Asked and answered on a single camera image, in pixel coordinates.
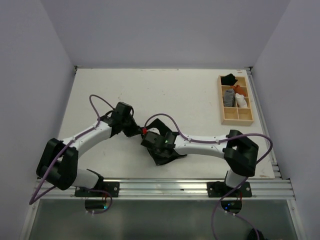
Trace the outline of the black underwear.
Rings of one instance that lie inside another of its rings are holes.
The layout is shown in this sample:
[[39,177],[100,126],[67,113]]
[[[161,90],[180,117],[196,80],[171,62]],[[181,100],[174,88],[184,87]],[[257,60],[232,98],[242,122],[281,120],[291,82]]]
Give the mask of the black underwear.
[[[157,166],[166,165],[174,160],[156,161],[154,160],[154,150],[162,148],[174,148],[175,140],[180,134],[172,131],[160,119],[156,118],[151,124],[144,127],[147,129],[146,134],[142,134],[141,145],[145,147]],[[177,159],[186,157],[187,154],[177,153]]]

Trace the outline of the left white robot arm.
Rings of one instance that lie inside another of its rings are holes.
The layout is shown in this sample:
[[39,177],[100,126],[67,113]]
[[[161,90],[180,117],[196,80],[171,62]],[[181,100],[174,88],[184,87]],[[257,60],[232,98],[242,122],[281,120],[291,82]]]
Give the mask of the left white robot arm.
[[102,141],[124,133],[128,138],[142,133],[133,117],[133,107],[118,102],[110,115],[98,118],[91,127],[64,140],[50,139],[36,169],[39,178],[60,190],[69,187],[86,188],[92,196],[103,193],[103,177],[89,169],[78,168],[79,158]]

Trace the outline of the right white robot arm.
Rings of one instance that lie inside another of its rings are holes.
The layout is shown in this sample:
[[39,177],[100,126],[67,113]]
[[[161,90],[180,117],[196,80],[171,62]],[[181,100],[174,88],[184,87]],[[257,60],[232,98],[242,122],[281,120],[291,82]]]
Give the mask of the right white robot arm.
[[223,159],[229,166],[226,173],[223,192],[235,196],[240,183],[256,173],[259,146],[238,130],[230,130],[220,136],[184,136],[169,131],[165,135],[147,131],[142,137],[145,147],[158,166],[168,164],[187,155],[210,156]]

